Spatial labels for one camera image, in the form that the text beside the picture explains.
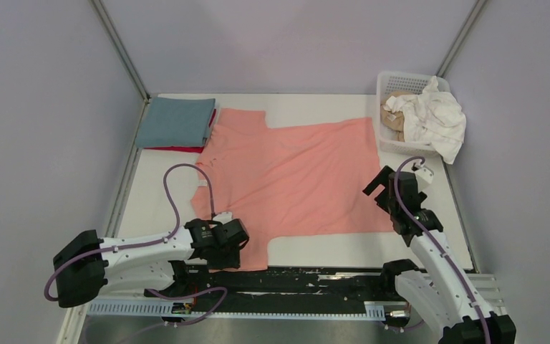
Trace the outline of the salmon pink t-shirt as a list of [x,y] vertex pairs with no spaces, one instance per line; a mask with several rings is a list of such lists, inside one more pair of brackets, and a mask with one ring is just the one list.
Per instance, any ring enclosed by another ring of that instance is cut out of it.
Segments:
[[263,111],[225,108],[196,165],[195,215],[229,211],[242,220],[243,271],[266,269],[279,237],[392,231],[363,192],[380,172],[370,118],[270,128]]

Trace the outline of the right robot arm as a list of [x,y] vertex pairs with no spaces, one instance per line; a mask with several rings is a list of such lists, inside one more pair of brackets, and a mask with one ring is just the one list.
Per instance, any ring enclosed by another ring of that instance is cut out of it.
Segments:
[[390,299],[403,298],[436,334],[439,343],[515,343],[517,329],[509,315],[498,315],[459,267],[443,224],[423,207],[422,186],[433,173],[420,161],[411,171],[385,166],[363,193],[382,190],[375,203],[390,216],[394,231],[427,271],[410,259],[382,267],[380,289]]

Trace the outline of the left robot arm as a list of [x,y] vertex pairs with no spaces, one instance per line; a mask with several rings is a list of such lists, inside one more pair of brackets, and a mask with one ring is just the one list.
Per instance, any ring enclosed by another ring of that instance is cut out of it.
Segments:
[[53,258],[45,297],[71,308],[108,292],[167,290],[183,296],[190,277],[175,263],[202,259],[210,269],[238,269],[249,234],[240,219],[194,219],[174,231],[134,238],[100,238],[83,231]]

